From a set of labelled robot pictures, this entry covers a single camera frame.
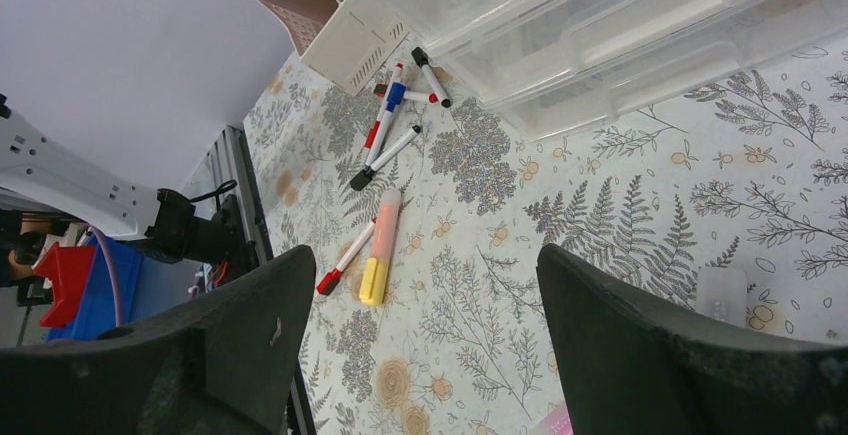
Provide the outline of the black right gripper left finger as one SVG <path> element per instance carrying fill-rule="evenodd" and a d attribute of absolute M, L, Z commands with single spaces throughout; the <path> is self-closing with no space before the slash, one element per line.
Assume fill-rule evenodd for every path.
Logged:
<path fill-rule="evenodd" d="M 92 341 L 1 353 L 5 434 L 280 434 L 315 293 L 311 248 Z"/>

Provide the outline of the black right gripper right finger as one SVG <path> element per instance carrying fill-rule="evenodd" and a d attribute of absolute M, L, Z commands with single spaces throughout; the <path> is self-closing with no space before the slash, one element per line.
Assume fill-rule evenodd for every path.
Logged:
<path fill-rule="evenodd" d="M 547 244 L 538 284 L 577 434 L 843 434 L 847 350 L 712 320 Z"/>

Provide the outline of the white plastic drawer organizer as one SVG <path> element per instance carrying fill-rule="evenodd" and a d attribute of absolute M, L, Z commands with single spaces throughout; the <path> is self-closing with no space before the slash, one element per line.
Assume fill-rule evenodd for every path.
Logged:
<path fill-rule="evenodd" d="M 524 138 L 582 130 L 847 28 L 847 0 L 382 0 Z"/>

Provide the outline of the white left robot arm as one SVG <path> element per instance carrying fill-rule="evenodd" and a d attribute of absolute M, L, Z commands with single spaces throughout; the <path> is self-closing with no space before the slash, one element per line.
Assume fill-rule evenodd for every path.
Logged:
<path fill-rule="evenodd" d="M 195 215 L 171 189 L 129 182 L 48 139 L 1 97 L 1 186 L 72 215 L 163 263 L 232 260 L 235 227 Z"/>

